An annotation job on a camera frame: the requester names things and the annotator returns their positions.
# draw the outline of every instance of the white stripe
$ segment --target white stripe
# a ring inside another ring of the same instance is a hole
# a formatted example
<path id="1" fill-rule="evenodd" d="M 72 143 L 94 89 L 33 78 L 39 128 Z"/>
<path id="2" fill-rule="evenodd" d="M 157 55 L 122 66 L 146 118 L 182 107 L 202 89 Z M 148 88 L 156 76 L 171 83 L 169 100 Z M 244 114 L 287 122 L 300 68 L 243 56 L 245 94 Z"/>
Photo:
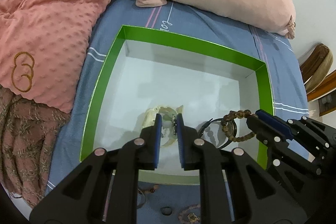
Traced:
<path id="1" fill-rule="evenodd" d="M 97 50 L 94 47 L 90 47 L 90 49 L 94 50 L 96 54 L 106 57 L 106 54 L 100 54 L 99 52 L 97 52 Z"/>
<path id="2" fill-rule="evenodd" d="M 52 185 L 52 186 L 54 186 L 54 187 L 56 187 L 55 185 L 53 185 L 49 180 L 48 180 L 48 182 L 50 183 L 50 185 Z"/>
<path id="3" fill-rule="evenodd" d="M 275 38 L 276 40 L 278 40 L 279 42 L 281 42 L 282 44 L 285 44 L 286 47 L 291 51 L 293 52 L 293 50 L 283 41 L 281 41 L 281 39 L 279 39 L 278 37 L 276 37 L 274 34 L 270 33 L 270 32 L 267 32 L 271 37 Z"/>
<path id="4" fill-rule="evenodd" d="M 91 55 L 91 56 L 93 57 L 93 59 L 96 60 L 96 61 L 98 61 L 98 62 L 104 62 L 104 60 L 100 60 L 100 59 L 95 58 L 95 57 L 93 56 L 93 54 L 90 53 L 90 52 L 88 52 L 87 54 L 88 54 L 88 55 Z"/>
<path id="5" fill-rule="evenodd" d="M 168 19 L 167 19 L 167 22 L 169 21 L 169 18 L 170 18 L 170 14 L 171 14 L 171 9 L 173 8 L 173 4 L 174 4 L 174 1 L 172 2 L 171 4 L 171 7 L 170 7 L 170 12 L 169 12 L 169 15 L 168 15 Z"/>
<path id="6" fill-rule="evenodd" d="M 293 110 L 289 110 L 289 109 L 282 108 L 282 107 L 275 107 L 275 109 L 281 109 L 281 110 L 285 110 L 285 111 L 289 111 L 289 112 L 295 112 L 295 113 L 300 113 L 300 114 L 309 114 L 309 112 L 293 111 Z"/>
<path id="7" fill-rule="evenodd" d="M 295 109 L 299 109 L 299 110 L 309 110 L 307 108 L 298 108 L 298 107 L 293 107 L 293 106 L 289 106 L 289 105 L 284 105 L 282 103 L 276 103 L 274 102 L 275 105 L 282 105 L 282 106 L 287 106 L 287 107 L 290 107 L 290 108 L 295 108 Z"/>

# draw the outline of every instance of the pink blanket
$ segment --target pink blanket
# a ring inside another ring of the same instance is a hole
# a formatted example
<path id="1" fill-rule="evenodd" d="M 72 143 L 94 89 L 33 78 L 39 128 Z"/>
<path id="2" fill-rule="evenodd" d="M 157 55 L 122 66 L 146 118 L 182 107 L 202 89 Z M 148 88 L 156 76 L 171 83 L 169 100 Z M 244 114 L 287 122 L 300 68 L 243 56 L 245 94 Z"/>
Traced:
<path id="1" fill-rule="evenodd" d="M 0 85 L 69 113 L 91 28 L 110 1 L 0 0 Z"/>

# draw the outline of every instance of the green box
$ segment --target green box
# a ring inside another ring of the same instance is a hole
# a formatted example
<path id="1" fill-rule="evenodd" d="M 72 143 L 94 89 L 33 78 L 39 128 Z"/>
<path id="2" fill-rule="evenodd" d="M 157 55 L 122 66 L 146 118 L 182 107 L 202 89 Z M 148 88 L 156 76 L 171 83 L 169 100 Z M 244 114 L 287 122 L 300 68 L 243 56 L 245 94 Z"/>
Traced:
<path id="1" fill-rule="evenodd" d="M 121 148 L 139 136 L 146 109 L 171 103 L 174 107 L 185 105 L 185 123 L 195 128 L 201 119 L 207 121 L 223 117 L 229 110 L 239 110 L 230 108 L 247 107 L 251 111 L 261 108 L 273 115 L 271 86 L 263 61 L 201 39 L 123 25 L 96 81 L 85 121 L 80 161 L 97 145 L 107 150 Z M 248 130 L 243 120 L 238 125 L 242 132 Z M 250 141 L 240 143 L 239 147 L 250 150 L 265 168 L 266 146 L 256 138 Z M 173 148 L 167 149 L 160 149 L 160 156 L 163 153 L 166 157 L 164 167 L 159 171 L 141 170 L 139 180 L 161 184 L 199 183 L 197 174 L 180 173 L 176 167 L 170 167 L 174 163 L 169 155 L 172 159 L 176 156 Z"/>

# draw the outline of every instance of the brown embroidered pattern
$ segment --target brown embroidered pattern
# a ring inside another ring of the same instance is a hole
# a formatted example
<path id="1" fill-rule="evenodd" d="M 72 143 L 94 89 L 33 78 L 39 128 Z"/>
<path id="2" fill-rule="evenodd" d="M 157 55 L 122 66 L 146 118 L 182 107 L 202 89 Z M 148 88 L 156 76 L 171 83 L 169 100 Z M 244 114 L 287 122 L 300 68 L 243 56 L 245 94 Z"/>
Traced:
<path id="1" fill-rule="evenodd" d="M 23 75 L 21 75 L 21 77 L 26 77 L 26 78 L 29 80 L 29 86 L 28 86 L 27 89 L 25 89 L 25 90 L 22 90 L 22 89 L 18 88 L 18 87 L 16 86 L 15 82 L 14 82 L 14 73 L 15 73 L 15 70 L 16 70 L 16 68 L 17 68 L 16 60 L 17 60 L 17 58 L 18 58 L 19 56 L 21 56 L 21 55 L 27 55 L 27 56 L 29 56 L 29 58 L 30 58 L 31 61 L 32 61 L 32 65 L 29 65 L 29 64 L 27 64 L 27 63 L 24 63 L 24 64 L 21 65 L 21 66 L 26 66 L 26 67 L 28 67 L 28 68 L 30 69 L 30 74 L 26 74 L 26 73 L 24 73 Z M 14 57 L 14 68 L 13 68 L 13 70 L 12 70 L 12 84 L 13 84 L 13 86 L 14 86 L 18 91 L 21 91 L 21 92 L 28 92 L 29 90 L 31 90 L 31 88 L 32 88 L 32 84 L 33 84 L 33 77 L 34 77 L 34 70 L 33 70 L 34 65 L 35 65 L 35 60 L 34 60 L 33 56 L 32 56 L 29 52 L 19 52 L 19 53 L 17 53 L 17 54 L 15 55 L 15 57 Z"/>

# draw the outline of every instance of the bed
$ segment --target bed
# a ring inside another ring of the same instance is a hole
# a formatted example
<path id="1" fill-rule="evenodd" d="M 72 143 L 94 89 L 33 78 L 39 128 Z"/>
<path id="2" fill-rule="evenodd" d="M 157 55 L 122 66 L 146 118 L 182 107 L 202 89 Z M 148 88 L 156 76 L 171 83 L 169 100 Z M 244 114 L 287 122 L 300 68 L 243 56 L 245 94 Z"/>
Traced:
<path id="1" fill-rule="evenodd" d="M 139 8 L 136 7 L 135 0 L 112 0 L 92 30 L 71 120 L 59 132 L 54 148 L 46 194 L 79 164 L 82 133 L 91 94 L 104 58 L 123 24 L 208 40 L 261 59 L 269 69 L 275 114 L 284 120 L 309 115 L 299 64 L 287 39 L 180 3 L 169 1 L 161 7 Z M 295 141 L 290 143 L 290 148 L 308 158 L 308 152 Z M 174 193 L 188 194 L 182 194 L 183 198 L 175 200 Z M 162 221 L 159 213 L 162 196 L 165 197 L 165 203 L 170 200 L 175 207 L 183 208 L 198 202 L 199 187 L 162 187 L 138 211 L 139 223 Z M 177 221 L 176 216 L 170 219 Z"/>

